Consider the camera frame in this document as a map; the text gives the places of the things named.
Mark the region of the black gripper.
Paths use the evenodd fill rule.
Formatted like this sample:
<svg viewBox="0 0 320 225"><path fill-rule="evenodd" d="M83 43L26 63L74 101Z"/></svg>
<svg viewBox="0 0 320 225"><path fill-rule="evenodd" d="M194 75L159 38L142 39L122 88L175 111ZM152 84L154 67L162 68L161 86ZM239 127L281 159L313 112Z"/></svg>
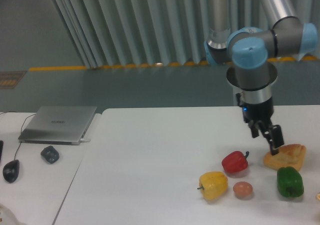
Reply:
<svg viewBox="0 0 320 225"><path fill-rule="evenodd" d="M271 121L271 116L274 113L273 98L256 104L244 102L242 98L240 93L236 94L237 105L242 108L243 120L248 124L252 138L257 138L260 130L269 144L270 154L277 155L279 147L284 145L284 138L281 126L273 125Z"/></svg>

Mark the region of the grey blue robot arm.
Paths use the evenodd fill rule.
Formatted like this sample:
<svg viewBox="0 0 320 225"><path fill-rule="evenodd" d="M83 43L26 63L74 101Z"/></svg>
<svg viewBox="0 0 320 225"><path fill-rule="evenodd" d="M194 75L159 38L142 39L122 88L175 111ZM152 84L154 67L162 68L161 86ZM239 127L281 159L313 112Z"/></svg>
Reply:
<svg viewBox="0 0 320 225"><path fill-rule="evenodd" d="M301 23L290 0L260 0L269 30L244 27L231 31L229 0L207 0L209 34L204 43L210 64L232 62L227 80L239 89L235 95L243 120L253 138L262 135L276 155L284 144L280 125L273 124L274 112L269 58L303 57L318 45L312 23Z"/></svg>

